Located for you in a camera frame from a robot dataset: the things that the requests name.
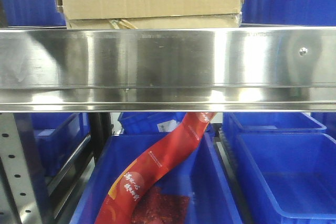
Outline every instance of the perforated metal post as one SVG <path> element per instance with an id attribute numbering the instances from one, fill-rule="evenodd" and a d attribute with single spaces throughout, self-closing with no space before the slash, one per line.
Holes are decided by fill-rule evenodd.
<path id="1" fill-rule="evenodd" d="M 54 223 L 29 114 L 0 114 L 0 158 L 21 223 Z"/>
<path id="2" fill-rule="evenodd" d="M 0 223 L 21 223 L 0 160 Z"/>

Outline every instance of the metal rail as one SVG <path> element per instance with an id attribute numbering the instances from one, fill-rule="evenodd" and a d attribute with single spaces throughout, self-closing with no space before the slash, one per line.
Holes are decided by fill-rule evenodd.
<path id="1" fill-rule="evenodd" d="M 0 111 L 336 110 L 336 28 L 1 30 Z"/>

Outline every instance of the red snack package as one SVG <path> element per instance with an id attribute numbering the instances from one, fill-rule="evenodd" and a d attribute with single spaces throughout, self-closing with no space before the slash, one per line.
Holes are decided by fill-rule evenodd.
<path id="1" fill-rule="evenodd" d="M 140 198 L 198 147 L 216 113 L 189 112 L 181 124 L 134 160 L 113 183 L 95 224 L 130 224 Z"/>

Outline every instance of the paper label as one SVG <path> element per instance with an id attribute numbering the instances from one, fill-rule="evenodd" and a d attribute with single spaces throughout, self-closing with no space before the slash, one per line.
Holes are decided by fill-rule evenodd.
<path id="1" fill-rule="evenodd" d="M 171 132 L 176 129 L 178 124 L 179 123 L 176 120 L 170 120 L 163 123 L 158 123 L 157 128 L 159 129 L 159 132 Z"/>

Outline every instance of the plastic bin rim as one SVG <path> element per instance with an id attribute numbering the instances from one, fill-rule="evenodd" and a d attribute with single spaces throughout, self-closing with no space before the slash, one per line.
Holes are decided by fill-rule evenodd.
<path id="1" fill-rule="evenodd" d="M 324 135 L 327 137 L 329 140 L 331 140 L 334 144 L 336 144 L 336 140 L 333 139 L 331 136 L 326 135 L 324 133 L 294 133 L 295 135 Z M 267 136 L 267 135 L 293 135 L 293 134 L 240 134 L 238 135 L 238 142 L 240 143 L 242 150 L 245 152 L 248 160 L 251 163 L 251 166 L 254 170 L 254 172 L 258 175 L 258 180 L 261 183 L 261 186 L 264 188 L 268 199 L 270 200 L 272 206 L 274 207 L 274 210 L 279 213 L 280 215 L 286 217 L 286 218 L 297 218 L 297 219 L 334 219 L 336 220 L 336 214 L 296 214 L 296 213 L 290 213 L 287 211 L 282 210 L 282 208 L 279 206 L 279 203 L 277 202 L 274 194 L 272 193 L 272 190 L 269 188 L 261 170 L 259 169 L 257 163 L 255 162 L 251 152 L 247 148 L 245 141 L 243 140 L 243 136 L 249 136 L 249 135 L 262 135 L 262 136 Z"/>
<path id="2" fill-rule="evenodd" d="M 287 130 L 295 130 L 295 129 L 319 129 L 319 130 L 326 130 L 327 127 L 320 123 L 319 121 L 317 121 L 315 118 L 312 118 L 311 116 L 303 113 L 303 112 L 294 112 L 294 113 L 299 113 L 301 115 L 303 115 L 305 118 L 307 118 L 308 120 L 311 120 L 313 121 L 315 124 L 319 125 L 320 127 L 314 127 L 314 128 L 283 128 L 283 129 L 277 129 L 277 132 L 282 132 L 282 131 L 287 131 Z M 232 116 L 232 119 L 235 121 L 235 123 L 238 125 L 238 127 L 240 129 L 243 129 L 244 127 L 242 126 L 242 124 L 240 123 L 240 121 L 237 119 L 237 117 L 235 116 L 235 112 L 231 112 L 229 114 L 229 116 Z"/>

